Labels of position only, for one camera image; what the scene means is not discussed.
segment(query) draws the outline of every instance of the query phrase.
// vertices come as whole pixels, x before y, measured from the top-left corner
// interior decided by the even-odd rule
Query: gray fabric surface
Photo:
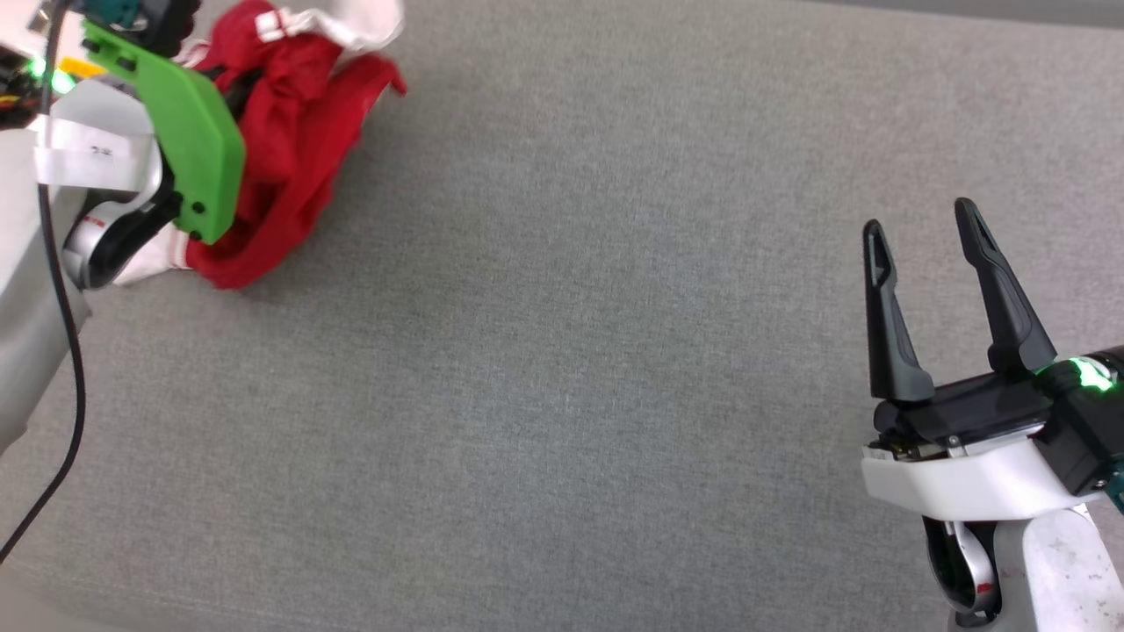
[[[1062,353],[1124,341],[1124,33],[418,0],[392,52],[410,96],[279,271],[93,297],[87,442],[8,572],[139,632],[941,629],[859,475],[859,233],[940,381],[987,368],[961,195]]]

